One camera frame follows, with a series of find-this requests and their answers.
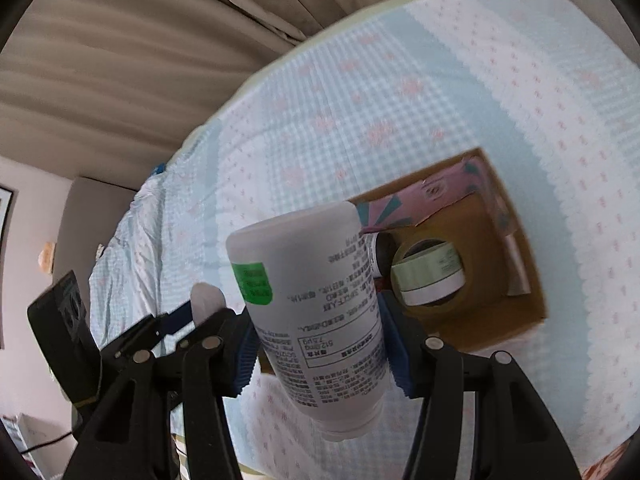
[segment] beige curtain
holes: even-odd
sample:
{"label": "beige curtain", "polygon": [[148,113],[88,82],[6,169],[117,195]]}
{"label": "beige curtain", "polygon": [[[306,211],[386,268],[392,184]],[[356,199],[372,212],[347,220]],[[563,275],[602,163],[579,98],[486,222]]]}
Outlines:
{"label": "beige curtain", "polygon": [[252,73],[381,0],[35,0],[0,54],[0,154],[137,188]]}

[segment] black device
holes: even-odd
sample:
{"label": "black device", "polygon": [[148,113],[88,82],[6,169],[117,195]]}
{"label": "black device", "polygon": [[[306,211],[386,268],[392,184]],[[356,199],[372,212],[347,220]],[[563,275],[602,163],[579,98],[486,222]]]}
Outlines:
{"label": "black device", "polygon": [[[423,398],[404,480],[455,478],[465,391],[476,392],[473,480],[580,478],[553,418],[508,353],[457,352],[405,317],[391,291],[378,300],[396,383],[408,397]],[[257,356],[259,339],[246,309],[215,313],[159,358],[151,349],[190,322],[189,303],[146,316],[99,358],[72,273],[40,296],[28,316],[51,369],[80,405],[78,446],[64,480],[175,480],[169,413],[180,402],[191,479],[241,479],[222,397],[240,394]]]}

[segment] green label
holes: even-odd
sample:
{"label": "green label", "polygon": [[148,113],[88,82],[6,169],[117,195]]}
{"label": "green label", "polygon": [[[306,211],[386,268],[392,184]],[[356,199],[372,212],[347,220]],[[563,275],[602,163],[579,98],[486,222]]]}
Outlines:
{"label": "green label", "polygon": [[245,301],[258,305],[271,303],[273,291],[263,264],[231,264],[231,267]]}

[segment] black cable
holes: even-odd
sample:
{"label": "black cable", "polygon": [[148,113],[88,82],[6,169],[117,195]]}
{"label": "black cable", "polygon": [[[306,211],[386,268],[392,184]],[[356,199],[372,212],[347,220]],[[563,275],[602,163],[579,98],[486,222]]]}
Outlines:
{"label": "black cable", "polygon": [[64,435],[59,436],[58,438],[54,438],[53,440],[49,440],[48,442],[43,442],[42,444],[38,444],[37,446],[28,447],[24,451],[21,451],[20,454],[21,455],[26,455],[27,453],[30,453],[31,451],[36,451],[36,449],[40,449],[41,447],[47,447],[47,446],[51,446],[52,444],[57,444],[61,440],[65,440],[73,432],[74,432],[74,430],[67,431]]}

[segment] picture frame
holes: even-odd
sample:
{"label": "picture frame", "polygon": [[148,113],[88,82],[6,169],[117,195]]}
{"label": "picture frame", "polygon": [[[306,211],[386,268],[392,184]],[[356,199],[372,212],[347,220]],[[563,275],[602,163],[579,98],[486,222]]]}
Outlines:
{"label": "picture frame", "polygon": [[4,250],[4,234],[14,192],[0,186],[0,251]]}
{"label": "picture frame", "polygon": [[[14,194],[15,193],[11,189],[0,186],[0,268],[4,265],[4,245],[6,243],[5,235],[7,232],[7,224],[11,213]],[[2,326],[1,307],[2,305],[0,305],[0,350],[4,348],[4,327]]]}

